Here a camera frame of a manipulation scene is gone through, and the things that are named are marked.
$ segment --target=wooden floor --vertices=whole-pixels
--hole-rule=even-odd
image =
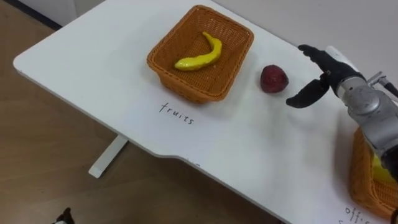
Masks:
[[[53,31],[0,1],[0,223],[277,223],[195,169],[129,144],[87,171],[115,134],[31,82],[13,58]]]

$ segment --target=orange wicker basket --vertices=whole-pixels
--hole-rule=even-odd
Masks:
[[[349,193],[358,205],[389,220],[398,207],[398,185],[373,179],[372,156],[362,132],[357,130],[354,135]]]
[[[197,71],[183,72],[174,63],[211,51],[202,32],[220,39],[221,57],[213,65]],[[206,6],[194,6],[152,49],[148,66],[164,86],[195,103],[225,98],[254,40],[246,27]]]

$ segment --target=banana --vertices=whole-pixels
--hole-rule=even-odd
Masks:
[[[205,55],[199,55],[197,57],[187,57],[180,59],[174,67],[182,71],[194,71],[202,68],[204,66],[210,65],[219,59],[221,55],[221,48],[223,44],[217,38],[212,37],[207,32],[202,32],[206,37],[207,41],[210,43],[212,51]]]

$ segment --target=apple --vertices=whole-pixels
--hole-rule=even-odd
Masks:
[[[265,93],[278,93],[287,87],[289,78],[277,65],[268,65],[261,72],[260,83]]]

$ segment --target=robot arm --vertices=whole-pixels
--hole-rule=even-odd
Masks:
[[[333,47],[318,50],[308,45],[298,47],[323,71],[319,79],[307,84],[286,100],[294,108],[305,108],[318,101],[331,88],[347,106],[348,114],[360,126],[365,139],[398,183],[398,106],[383,91],[373,88],[380,83],[398,97],[398,90],[386,76],[378,73],[366,80],[358,69]],[[396,223],[398,210],[392,223]]]

